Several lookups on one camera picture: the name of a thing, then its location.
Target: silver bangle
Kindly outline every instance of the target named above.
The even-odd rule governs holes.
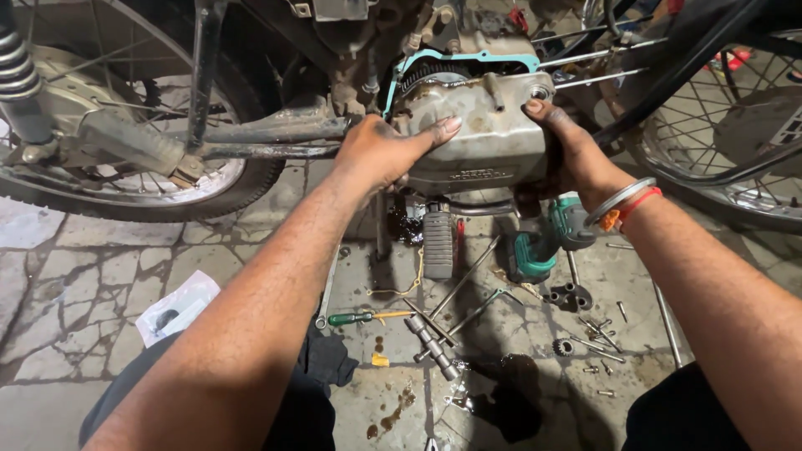
[[[622,201],[626,200],[629,196],[637,193],[641,189],[646,188],[647,186],[655,186],[657,184],[657,179],[654,177],[644,177],[641,180],[635,181],[631,183],[626,188],[622,189],[621,191],[615,193],[610,199],[602,202],[601,205],[596,208],[592,214],[589,214],[588,217],[585,219],[585,227],[590,227],[593,224],[596,224],[599,219],[602,219],[602,216],[607,214],[614,206],[618,205]]]

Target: motorcycle engine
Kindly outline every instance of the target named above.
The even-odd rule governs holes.
[[[445,51],[425,49],[414,63],[396,68],[387,112],[404,135],[437,120],[459,116],[462,128],[409,171],[408,186],[424,196],[503,188],[545,176],[545,137],[521,106],[530,98],[553,98],[551,76],[526,33],[504,32],[506,16],[482,23],[468,14],[457,40]]]

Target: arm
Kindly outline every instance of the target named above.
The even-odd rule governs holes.
[[[571,176],[563,188],[578,190],[588,211],[634,181],[559,108],[534,101],[528,114],[560,137]],[[632,212],[626,236],[661,287],[705,377],[747,443],[765,451],[797,447],[802,301],[663,197],[648,197]]]
[[[331,174],[206,307],[85,449],[260,449],[335,249],[360,205],[451,139],[456,119],[401,138],[377,116],[349,132]]]

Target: hand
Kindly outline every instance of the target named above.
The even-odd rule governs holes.
[[[368,194],[385,189],[426,152],[447,142],[462,126],[459,117],[438,120],[414,136],[401,136],[377,115],[368,115],[346,135],[334,158],[334,170],[364,183]]]
[[[563,167],[558,174],[559,189],[577,191],[588,213],[625,188],[635,179],[616,166],[602,152],[593,137],[576,125],[562,108],[530,99],[524,113],[540,126],[550,128],[563,148]]]

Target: red thread bracelet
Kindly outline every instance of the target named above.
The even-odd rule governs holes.
[[[651,196],[652,194],[659,194],[662,196],[662,190],[660,190],[660,188],[656,186],[653,186],[643,195],[641,195],[638,199],[636,199],[634,202],[621,209],[621,213],[618,215],[618,220],[622,223],[622,227],[626,218],[629,217],[630,213],[632,213],[632,210],[634,210],[635,207],[637,207],[638,205],[641,205],[641,202],[645,201],[646,198]]]

